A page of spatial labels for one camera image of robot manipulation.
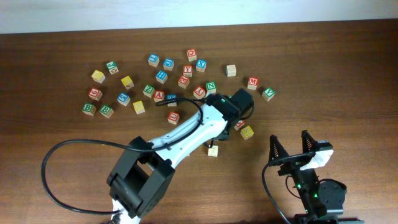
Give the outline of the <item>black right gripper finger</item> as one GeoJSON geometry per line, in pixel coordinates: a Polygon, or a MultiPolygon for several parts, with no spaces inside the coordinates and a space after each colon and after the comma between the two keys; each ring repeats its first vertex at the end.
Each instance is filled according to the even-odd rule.
{"type": "Polygon", "coordinates": [[[287,161],[289,154],[279,142],[277,136],[270,136],[269,162],[273,164],[283,164],[287,161]]]}
{"type": "Polygon", "coordinates": [[[302,131],[301,137],[303,152],[312,152],[319,150],[318,142],[314,140],[314,138],[312,138],[307,130],[302,131]]]}

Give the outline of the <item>yellow O wooden block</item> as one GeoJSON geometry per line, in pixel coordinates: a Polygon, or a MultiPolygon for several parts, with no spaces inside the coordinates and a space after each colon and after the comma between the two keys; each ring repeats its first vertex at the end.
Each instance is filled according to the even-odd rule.
{"type": "Polygon", "coordinates": [[[208,149],[208,156],[217,157],[218,156],[218,146],[213,145],[208,149]]]}

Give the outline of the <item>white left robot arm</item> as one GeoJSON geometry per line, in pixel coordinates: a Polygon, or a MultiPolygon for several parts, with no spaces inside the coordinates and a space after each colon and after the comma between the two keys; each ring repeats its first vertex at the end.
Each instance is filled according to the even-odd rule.
{"type": "Polygon", "coordinates": [[[113,200],[111,223],[139,223],[161,201],[180,162],[206,141],[227,140],[229,130],[254,109],[251,94],[243,89],[232,97],[210,94],[204,101],[173,131],[129,143],[132,149],[122,153],[106,181],[113,200]]]}

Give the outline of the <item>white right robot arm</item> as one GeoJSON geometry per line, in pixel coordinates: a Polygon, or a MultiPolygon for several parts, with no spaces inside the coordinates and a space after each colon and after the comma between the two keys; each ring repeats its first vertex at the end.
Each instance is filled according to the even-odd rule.
{"type": "Polygon", "coordinates": [[[334,153],[327,140],[315,140],[307,130],[301,133],[303,153],[289,155],[277,136],[270,136],[269,161],[262,170],[262,184],[273,206],[286,223],[364,223],[357,218],[340,218],[343,214],[347,186],[333,179],[319,179],[315,169],[323,167],[334,153]],[[296,214],[290,221],[273,199],[265,173],[268,167],[278,166],[279,176],[292,178],[297,189],[296,195],[303,204],[304,214],[296,214]]]}

